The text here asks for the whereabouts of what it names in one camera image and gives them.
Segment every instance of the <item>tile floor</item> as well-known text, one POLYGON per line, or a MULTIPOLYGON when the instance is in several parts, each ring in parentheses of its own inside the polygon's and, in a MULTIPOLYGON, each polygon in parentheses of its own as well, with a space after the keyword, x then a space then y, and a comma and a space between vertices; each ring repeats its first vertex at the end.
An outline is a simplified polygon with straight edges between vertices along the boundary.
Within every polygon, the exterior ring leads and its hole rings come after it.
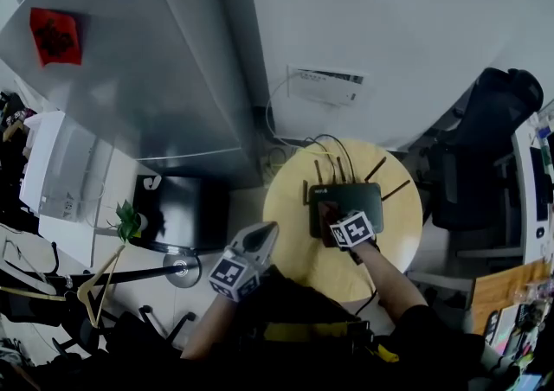
MULTIPOLYGON (((119 159, 120 168, 128 171, 136 163, 126 161, 125 156, 116 156, 119 159)), ((117 177, 111 179, 109 174, 106 180, 106 192, 113 192, 113 189, 120 189, 124 192, 123 197, 132 195, 132 187, 120 187, 117 183, 117 177)), ((267 189, 243 189, 230 193, 229 206, 229 238, 235 232, 251 223, 261 220, 263 202, 267 189)), ((103 203, 113 209, 116 199, 120 195, 112 195, 110 198, 103 199, 103 203)), ((31 263, 38 271, 49 271, 54 264, 54 258, 50 244, 44 239, 31 234, 13 234, 0 228, 0 242, 5 237, 13 240, 22 252, 31 259, 31 263)), ((448 252, 448 233, 426 224, 424 227, 422 244, 420 251, 415 256, 412 263, 412 269, 427 272, 439 272, 443 269, 448 252)), ((102 262, 111 255, 118 247, 119 240, 112 236, 98 236, 95 244, 94 263, 91 271, 102 264, 102 262)), ((79 262, 71 259, 63 252, 60 253, 59 273, 77 273, 86 269, 79 262)), ((215 293, 209 287, 207 274, 216 263, 219 254, 203 256, 203 276, 198 284, 190 289, 177 289, 165 277, 155 279, 145 279, 127 284, 116 285, 110 291, 110 302, 107 306, 109 311, 119 314, 122 310, 129 310, 137 313, 138 308, 148 304, 153 308, 154 323, 158 330, 164 334, 169 333, 175 322, 181 316, 193 311, 199 317, 209 307, 215 297, 215 293)), ((25 264, 17 258, 16 251, 9 247, 5 258, 10 262, 28 269, 25 264)), ((137 270, 143 268, 152 268, 161 266, 164 255, 154 253, 142 248, 129 246, 122 254, 118 263, 117 271, 137 270)), ((364 301, 349 303, 345 305, 351 312, 355 312, 364 301)), ((394 329, 394 325, 389 320, 383 308, 378 305, 378 296, 367 306, 360 314, 361 318, 371 321, 371 327, 377 334, 388 334, 394 329)), ((14 324, 7 318, 2 317, 2 324, 8 337, 17 338, 23 342, 28 356, 35 364, 43 364, 51 361, 57 354, 52 346, 52 337, 59 342, 68 340, 67 333, 60 328, 52 328, 39 324, 14 324)), ((186 337, 190 334, 194 324, 187 323, 182 329, 181 334, 176 338, 176 347, 182 347, 186 337)), ((72 352, 78 352, 82 356, 87 354, 78 347, 69 349, 72 352)))

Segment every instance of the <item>sleeve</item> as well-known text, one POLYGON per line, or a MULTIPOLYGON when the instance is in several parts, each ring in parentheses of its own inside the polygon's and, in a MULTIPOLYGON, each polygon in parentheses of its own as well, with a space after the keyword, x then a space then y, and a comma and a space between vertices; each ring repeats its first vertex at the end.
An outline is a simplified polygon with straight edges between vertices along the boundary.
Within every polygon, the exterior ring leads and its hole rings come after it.
POLYGON ((485 339, 450 330, 431 308, 418 305, 403 314, 384 346, 415 374, 426 371, 428 378, 442 376, 454 383, 478 374, 485 339))

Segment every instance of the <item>green plant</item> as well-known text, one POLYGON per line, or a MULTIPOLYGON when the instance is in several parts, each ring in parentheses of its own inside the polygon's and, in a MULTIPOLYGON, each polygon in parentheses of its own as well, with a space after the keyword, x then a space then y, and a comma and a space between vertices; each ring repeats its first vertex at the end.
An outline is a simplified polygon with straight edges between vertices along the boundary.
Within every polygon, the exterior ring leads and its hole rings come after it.
POLYGON ((115 209, 115 214, 118 215, 121 223, 117 225, 118 236, 123 242, 128 242, 140 228, 140 216, 135 211, 131 203, 125 201, 123 206, 119 205, 115 209))

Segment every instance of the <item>chair leg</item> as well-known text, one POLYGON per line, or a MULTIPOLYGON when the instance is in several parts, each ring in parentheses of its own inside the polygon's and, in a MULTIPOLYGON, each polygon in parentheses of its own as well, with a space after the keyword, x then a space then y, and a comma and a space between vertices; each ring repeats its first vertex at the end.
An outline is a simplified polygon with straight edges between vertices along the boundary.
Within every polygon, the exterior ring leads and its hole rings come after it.
POLYGON ((98 329, 98 334, 101 336, 109 336, 113 331, 113 328, 100 328, 98 329))
POLYGON ((415 182, 415 187, 422 191, 432 191, 433 185, 431 183, 415 182))
POLYGON ((52 242, 52 251, 54 252, 55 266, 51 272, 45 272, 45 274, 55 275, 57 274, 58 268, 60 267, 60 259, 58 258, 58 248, 55 242, 52 242))
POLYGON ((107 285, 103 285, 102 288, 100 289, 100 292, 97 294, 96 298, 94 298, 91 292, 88 292, 88 300, 90 300, 90 303, 93 304, 94 309, 98 310, 100 308, 100 302, 104 297, 104 291, 106 290, 106 288, 107 288, 107 285))
POLYGON ((431 217, 431 214, 433 213, 433 210, 430 205, 427 205, 425 209, 423 210, 423 225, 429 220, 429 217, 431 217))
POLYGON ((179 320, 179 323, 175 326, 175 328, 173 328, 173 331, 165 340, 167 340, 169 343, 173 343, 173 340, 175 339, 175 337, 177 337, 177 334, 179 334, 179 331, 181 330, 181 328, 183 328, 183 325, 187 320, 194 322, 196 320, 196 314, 194 312, 187 312, 181 318, 181 320, 179 320))
POLYGON ((141 306, 140 308, 138 308, 138 312, 140 313, 142 319, 145 321, 145 324, 149 325, 153 330, 158 332, 158 330, 156 330, 156 328, 152 324, 151 320, 148 318, 148 314, 152 313, 152 307, 146 304, 145 306, 141 306))
POLYGON ((69 339, 67 342, 59 343, 57 340, 55 340, 52 337, 52 344, 54 345, 56 350, 60 353, 60 356, 63 356, 66 359, 68 359, 69 355, 68 355, 68 352, 66 351, 66 349, 72 347, 75 344, 77 344, 77 341, 74 340, 74 339, 69 339))
POLYGON ((101 316, 107 318, 108 320, 111 320, 112 322, 117 322, 119 320, 111 312, 107 312, 105 310, 102 310, 101 316))

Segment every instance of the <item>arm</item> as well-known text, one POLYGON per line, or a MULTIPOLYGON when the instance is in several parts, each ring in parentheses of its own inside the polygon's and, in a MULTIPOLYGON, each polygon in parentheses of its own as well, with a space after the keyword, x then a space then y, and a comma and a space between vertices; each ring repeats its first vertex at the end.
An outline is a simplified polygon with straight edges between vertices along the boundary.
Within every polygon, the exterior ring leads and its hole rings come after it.
POLYGON ((412 306, 427 305, 414 284, 369 243, 360 243, 352 248, 352 251, 359 256, 370 272, 383 307, 395 324, 412 306))
POLYGON ((236 303, 217 294, 215 300, 198 322, 181 354, 182 359, 205 358, 214 343, 221 342, 233 321, 236 303))

